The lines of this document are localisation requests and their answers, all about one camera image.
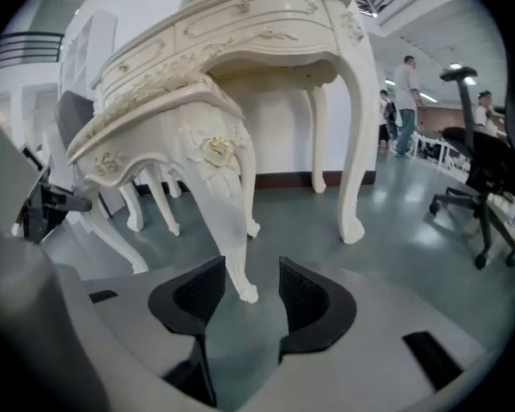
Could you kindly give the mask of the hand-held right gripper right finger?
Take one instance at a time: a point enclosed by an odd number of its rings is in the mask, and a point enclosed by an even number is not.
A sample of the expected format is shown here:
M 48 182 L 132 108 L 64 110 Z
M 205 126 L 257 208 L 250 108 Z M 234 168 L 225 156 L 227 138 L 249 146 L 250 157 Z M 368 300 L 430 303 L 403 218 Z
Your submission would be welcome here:
M 287 314 L 288 334 L 280 341 L 279 357 L 323 352 L 353 325 L 354 296 L 330 278 L 279 258 L 279 296 Z

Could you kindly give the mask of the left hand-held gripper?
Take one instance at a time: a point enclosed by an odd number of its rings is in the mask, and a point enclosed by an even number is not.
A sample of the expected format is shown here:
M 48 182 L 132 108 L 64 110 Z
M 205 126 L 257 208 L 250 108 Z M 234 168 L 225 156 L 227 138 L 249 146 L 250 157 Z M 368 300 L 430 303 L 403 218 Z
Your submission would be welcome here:
M 69 212 L 88 212 L 92 203 L 73 191 L 48 185 L 50 167 L 44 165 L 27 145 L 20 147 L 20 151 L 39 176 L 12 225 L 11 234 L 39 244 L 50 232 L 48 221 L 62 221 Z

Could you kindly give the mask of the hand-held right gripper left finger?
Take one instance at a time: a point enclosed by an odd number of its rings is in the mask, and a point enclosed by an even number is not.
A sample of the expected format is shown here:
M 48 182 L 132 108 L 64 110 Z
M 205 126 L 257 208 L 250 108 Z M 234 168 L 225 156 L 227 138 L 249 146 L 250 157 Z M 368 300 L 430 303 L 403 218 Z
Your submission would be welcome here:
M 225 284 L 225 258 L 219 256 L 162 283 L 148 297 L 148 309 L 166 329 L 193 338 L 188 358 L 165 372 L 162 379 L 210 407 L 216 406 L 217 400 L 205 331 L 225 293 Z

